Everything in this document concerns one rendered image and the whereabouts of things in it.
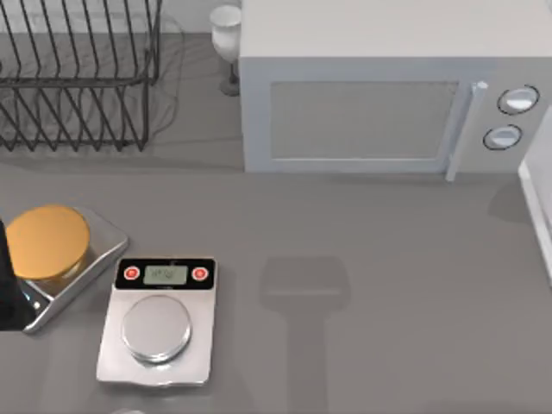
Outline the large microwave knob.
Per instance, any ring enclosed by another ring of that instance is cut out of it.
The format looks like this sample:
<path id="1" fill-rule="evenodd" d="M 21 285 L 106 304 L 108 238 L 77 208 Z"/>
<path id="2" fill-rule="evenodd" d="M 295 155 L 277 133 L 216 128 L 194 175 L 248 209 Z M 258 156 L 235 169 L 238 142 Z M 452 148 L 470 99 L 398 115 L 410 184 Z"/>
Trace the large microwave knob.
<path id="1" fill-rule="evenodd" d="M 501 113 L 516 116 L 533 109 L 540 99 L 539 90 L 532 85 L 504 91 L 497 102 Z"/>

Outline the white goblet cup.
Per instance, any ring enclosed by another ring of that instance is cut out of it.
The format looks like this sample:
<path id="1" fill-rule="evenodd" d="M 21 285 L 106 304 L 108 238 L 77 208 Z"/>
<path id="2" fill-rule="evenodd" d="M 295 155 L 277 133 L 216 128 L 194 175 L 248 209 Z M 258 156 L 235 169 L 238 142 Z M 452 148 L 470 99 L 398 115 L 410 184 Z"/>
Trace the white goblet cup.
<path id="1" fill-rule="evenodd" d="M 242 10 L 231 4 L 210 12 L 211 42 L 220 60 L 221 92 L 229 97 L 240 95 L 238 60 L 242 28 Z"/>

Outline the orange round lid jar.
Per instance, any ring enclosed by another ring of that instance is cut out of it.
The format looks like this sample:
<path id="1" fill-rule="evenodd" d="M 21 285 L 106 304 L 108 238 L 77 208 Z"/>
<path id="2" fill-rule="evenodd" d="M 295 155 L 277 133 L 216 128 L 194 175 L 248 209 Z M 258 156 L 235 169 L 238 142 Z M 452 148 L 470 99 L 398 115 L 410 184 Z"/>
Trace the orange round lid jar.
<path id="1" fill-rule="evenodd" d="M 59 283 L 86 262 L 91 230 L 73 207 L 45 204 L 26 210 L 6 229 L 11 263 L 20 279 Z"/>

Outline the small microwave knob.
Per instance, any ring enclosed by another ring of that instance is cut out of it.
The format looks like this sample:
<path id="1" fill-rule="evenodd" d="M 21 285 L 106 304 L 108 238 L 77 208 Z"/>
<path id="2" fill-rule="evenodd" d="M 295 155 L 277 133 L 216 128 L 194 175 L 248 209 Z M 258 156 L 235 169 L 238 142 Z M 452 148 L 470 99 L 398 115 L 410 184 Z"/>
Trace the small microwave knob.
<path id="1" fill-rule="evenodd" d="M 488 150 L 505 151 L 515 147 L 522 139 L 523 131 L 516 125 L 508 124 L 502 127 L 489 129 L 482 139 Z"/>

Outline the silver kitchen scale with display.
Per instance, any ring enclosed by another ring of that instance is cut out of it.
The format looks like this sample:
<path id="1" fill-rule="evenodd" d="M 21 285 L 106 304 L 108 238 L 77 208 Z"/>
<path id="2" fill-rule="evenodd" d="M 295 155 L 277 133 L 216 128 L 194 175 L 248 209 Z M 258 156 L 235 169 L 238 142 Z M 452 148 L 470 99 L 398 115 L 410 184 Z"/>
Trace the silver kitchen scale with display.
<path id="1" fill-rule="evenodd" d="M 150 388 L 206 384 L 217 270 L 212 257 L 120 259 L 98 352 L 97 380 Z"/>

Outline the pale microwave oven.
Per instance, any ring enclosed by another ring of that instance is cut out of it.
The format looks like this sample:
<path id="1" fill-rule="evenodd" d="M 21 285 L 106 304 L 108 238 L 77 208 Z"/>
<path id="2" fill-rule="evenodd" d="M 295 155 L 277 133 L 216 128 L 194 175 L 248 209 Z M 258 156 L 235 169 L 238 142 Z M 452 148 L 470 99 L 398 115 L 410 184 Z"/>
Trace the pale microwave oven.
<path id="1" fill-rule="evenodd" d="M 244 57 L 457 60 L 489 88 L 455 177 L 510 174 L 552 107 L 552 0 L 242 0 L 239 70 Z M 501 113 L 500 95 L 525 85 L 536 106 Z M 521 141 L 485 148 L 486 132 L 508 124 Z"/>

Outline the microwave oven door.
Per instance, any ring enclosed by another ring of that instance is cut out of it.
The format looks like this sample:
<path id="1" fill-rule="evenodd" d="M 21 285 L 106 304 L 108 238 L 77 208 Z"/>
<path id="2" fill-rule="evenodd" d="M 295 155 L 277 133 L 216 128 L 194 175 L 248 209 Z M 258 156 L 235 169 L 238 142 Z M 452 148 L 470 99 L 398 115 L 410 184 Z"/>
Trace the microwave oven door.
<path id="1" fill-rule="evenodd" d="M 240 62 L 245 167 L 270 173 L 443 173 L 470 104 L 457 60 Z"/>

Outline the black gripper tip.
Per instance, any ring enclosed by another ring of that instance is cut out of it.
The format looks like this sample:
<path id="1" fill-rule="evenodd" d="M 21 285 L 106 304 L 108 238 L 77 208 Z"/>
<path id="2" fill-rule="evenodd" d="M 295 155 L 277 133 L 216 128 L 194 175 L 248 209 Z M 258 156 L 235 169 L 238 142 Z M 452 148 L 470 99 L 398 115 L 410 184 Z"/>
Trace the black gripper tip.
<path id="1" fill-rule="evenodd" d="M 24 331 L 34 320 L 35 310 L 14 273 L 6 230 L 0 219 L 0 331 Z"/>

